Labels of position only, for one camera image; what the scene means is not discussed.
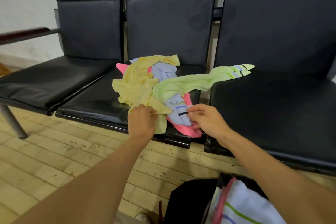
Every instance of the left hand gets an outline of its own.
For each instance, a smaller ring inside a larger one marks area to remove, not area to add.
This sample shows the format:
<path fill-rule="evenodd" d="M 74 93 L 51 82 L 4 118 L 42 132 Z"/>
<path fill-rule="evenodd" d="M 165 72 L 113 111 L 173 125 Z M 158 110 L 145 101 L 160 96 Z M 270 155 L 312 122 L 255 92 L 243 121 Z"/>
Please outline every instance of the left hand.
<path fill-rule="evenodd" d="M 140 104 L 134 107 L 132 113 L 128 114 L 128 134 L 130 137 L 137 137 L 150 141 L 155 133 L 156 111 L 151 106 Z"/>

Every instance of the chair seat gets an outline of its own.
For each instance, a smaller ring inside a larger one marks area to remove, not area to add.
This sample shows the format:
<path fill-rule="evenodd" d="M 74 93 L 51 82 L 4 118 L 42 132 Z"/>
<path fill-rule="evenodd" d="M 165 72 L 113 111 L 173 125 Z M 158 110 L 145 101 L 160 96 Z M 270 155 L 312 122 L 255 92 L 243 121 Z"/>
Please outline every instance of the chair seat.
<path fill-rule="evenodd" d="M 200 73 L 205 73 L 203 66 L 181 65 L 177 68 L 176 75 L 183 76 Z M 62 105 L 57 110 L 56 116 L 128 133 L 127 115 L 129 106 L 119 103 L 119 94 L 112 88 L 113 79 L 122 79 L 122 76 L 123 74 L 118 69 L 112 70 L 92 86 Z M 190 97 L 193 103 L 198 103 L 200 91 L 191 91 Z M 156 137 L 165 140 L 169 137 L 175 138 L 180 141 L 175 142 L 176 145 L 184 144 L 185 142 L 190 143 L 190 138 L 179 133 L 169 122 L 166 134 L 157 135 Z"/>
<path fill-rule="evenodd" d="M 228 125 L 271 155 L 336 171 L 336 84 L 308 75 L 258 72 L 216 83 L 210 105 Z M 207 152 L 230 155 L 214 139 Z"/>
<path fill-rule="evenodd" d="M 115 60 L 62 56 L 0 79 L 0 102 L 51 115 L 57 105 L 115 67 Z"/>

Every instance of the light green towel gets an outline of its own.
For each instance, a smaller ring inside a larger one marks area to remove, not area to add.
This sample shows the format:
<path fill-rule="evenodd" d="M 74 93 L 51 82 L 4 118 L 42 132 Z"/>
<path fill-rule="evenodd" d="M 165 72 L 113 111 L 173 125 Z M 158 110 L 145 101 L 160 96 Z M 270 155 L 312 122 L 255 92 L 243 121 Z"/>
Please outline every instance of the light green towel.
<path fill-rule="evenodd" d="M 159 82 L 153 87 L 153 97 L 166 102 L 175 94 L 186 94 L 192 90 L 209 90 L 216 82 L 236 79 L 250 74 L 254 65 L 215 67 L 209 74 L 191 74 Z"/>

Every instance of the shoe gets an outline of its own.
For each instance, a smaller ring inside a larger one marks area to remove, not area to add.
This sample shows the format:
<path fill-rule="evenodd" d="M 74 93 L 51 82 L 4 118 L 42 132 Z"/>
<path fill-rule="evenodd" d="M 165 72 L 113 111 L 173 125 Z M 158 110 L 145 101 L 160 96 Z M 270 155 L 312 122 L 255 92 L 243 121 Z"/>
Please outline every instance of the shoe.
<path fill-rule="evenodd" d="M 151 219 L 144 213 L 139 213 L 136 217 L 136 220 L 143 222 L 144 224 L 152 224 Z"/>

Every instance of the metal chair leg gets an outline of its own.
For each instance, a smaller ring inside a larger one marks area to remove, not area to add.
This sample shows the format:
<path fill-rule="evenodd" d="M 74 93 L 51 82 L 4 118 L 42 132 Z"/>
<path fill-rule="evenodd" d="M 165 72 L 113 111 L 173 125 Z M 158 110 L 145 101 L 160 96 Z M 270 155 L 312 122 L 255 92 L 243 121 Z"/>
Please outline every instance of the metal chair leg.
<path fill-rule="evenodd" d="M 7 105 L 0 105 L 0 112 L 20 139 L 26 139 L 28 137 Z"/>

